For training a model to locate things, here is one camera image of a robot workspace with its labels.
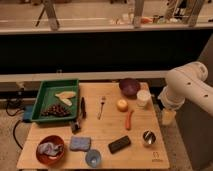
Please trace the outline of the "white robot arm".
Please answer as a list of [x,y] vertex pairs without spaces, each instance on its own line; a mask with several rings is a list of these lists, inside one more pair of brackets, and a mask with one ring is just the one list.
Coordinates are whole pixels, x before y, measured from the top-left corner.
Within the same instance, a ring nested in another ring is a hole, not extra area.
[[162,124],[170,125],[188,99],[213,116],[213,87],[205,83],[207,67],[198,61],[176,67],[167,72],[166,86],[158,96],[163,105]]

